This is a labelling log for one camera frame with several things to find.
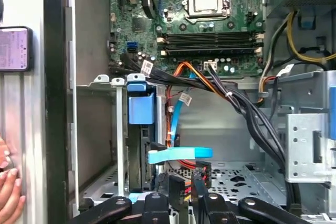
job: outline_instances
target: smartphone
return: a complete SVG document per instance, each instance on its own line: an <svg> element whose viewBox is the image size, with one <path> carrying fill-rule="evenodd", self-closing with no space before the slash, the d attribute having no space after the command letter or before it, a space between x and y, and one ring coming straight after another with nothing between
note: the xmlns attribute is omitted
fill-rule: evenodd
<svg viewBox="0 0 336 224"><path fill-rule="evenodd" d="M31 31L24 26L0 27L0 72L29 71Z"/></svg>

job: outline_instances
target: blue drive handle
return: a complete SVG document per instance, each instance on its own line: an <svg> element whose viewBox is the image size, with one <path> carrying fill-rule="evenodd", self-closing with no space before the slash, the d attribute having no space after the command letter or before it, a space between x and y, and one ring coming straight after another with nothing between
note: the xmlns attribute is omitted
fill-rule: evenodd
<svg viewBox="0 0 336 224"><path fill-rule="evenodd" d="M173 147L163 151L149 151L148 163L157 164L169 160L196 159L213 157L211 148L205 147Z"/></svg>
<svg viewBox="0 0 336 224"><path fill-rule="evenodd" d="M330 87L329 100L329 134L331 139L336 140L336 86Z"/></svg>

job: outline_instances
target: screw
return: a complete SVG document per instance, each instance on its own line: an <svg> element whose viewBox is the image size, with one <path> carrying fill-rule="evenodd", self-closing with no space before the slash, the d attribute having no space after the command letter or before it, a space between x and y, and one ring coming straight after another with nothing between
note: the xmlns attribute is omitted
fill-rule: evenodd
<svg viewBox="0 0 336 224"><path fill-rule="evenodd" d="M117 205L123 205L125 203L126 203L126 201L124 201L122 199L118 199L118 201L116 202Z"/></svg>
<svg viewBox="0 0 336 224"><path fill-rule="evenodd" d="M251 199L246 199L245 200L246 204L248 204L249 206L254 206L256 204L256 202L254 200Z"/></svg>
<svg viewBox="0 0 336 224"><path fill-rule="evenodd" d="M209 194L209 198L210 199L217 199L218 195L216 195L216 194Z"/></svg>
<svg viewBox="0 0 336 224"><path fill-rule="evenodd" d="M158 195L158 194L154 194L154 195L152 195L152 198L153 198L153 199L160 199L160 195Z"/></svg>

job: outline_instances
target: capacitor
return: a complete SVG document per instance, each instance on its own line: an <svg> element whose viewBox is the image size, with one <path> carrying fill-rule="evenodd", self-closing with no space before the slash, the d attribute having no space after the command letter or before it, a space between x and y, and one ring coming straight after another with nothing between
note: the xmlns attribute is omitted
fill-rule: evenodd
<svg viewBox="0 0 336 224"><path fill-rule="evenodd" d="M165 16L168 16L168 9L167 8L163 9L163 13Z"/></svg>
<svg viewBox="0 0 336 224"><path fill-rule="evenodd" d="M157 33L157 35L158 35L159 37L162 36L162 27L161 27L161 26L157 26L157 27L156 27L156 33Z"/></svg>

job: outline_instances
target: finger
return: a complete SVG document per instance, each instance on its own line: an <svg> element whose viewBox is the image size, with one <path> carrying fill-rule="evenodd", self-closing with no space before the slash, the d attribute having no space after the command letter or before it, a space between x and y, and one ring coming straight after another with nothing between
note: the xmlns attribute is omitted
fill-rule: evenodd
<svg viewBox="0 0 336 224"><path fill-rule="evenodd" d="M10 157L8 156L0 156L0 168L5 169L11 162Z"/></svg>
<svg viewBox="0 0 336 224"><path fill-rule="evenodd" d="M4 222L4 224L14 224L18 220L18 218L20 218L23 211L23 207L25 206L25 202L26 202L26 196L21 196L14 213L8 220Z"/></svg>
<svg viewBox="0 0 336 224"><path fill-rule="evenodd" d="M2 209L5 206L6 202L8 201L9 197L12 194L16 175L17 175L17 169L11 169L7 173L6 181L0 191L0 209Z"/></svg>
<svg viewBox="0 0 336 224"><path fill-rule="evenodd" d="M17 205L19 204L20 194L21 194L21 179L17 178L15 180L15 186L13 191L6 203L6 205L0 210L0 220L8 220L15 212Z"/></svg>
<svg viewBox="0 0 336 224"><path fill-rule="evenodd" d="M6 145L6 142L2 139L2 137L0 137L0 146L2 145Z"/></svg>
<svg viewBox="0 0 336 224"><path fill-rule="evenodd" d="M0 173L0 191L2 189L2 186L4 185L6 178L7 178L7 171Z"/></svg>

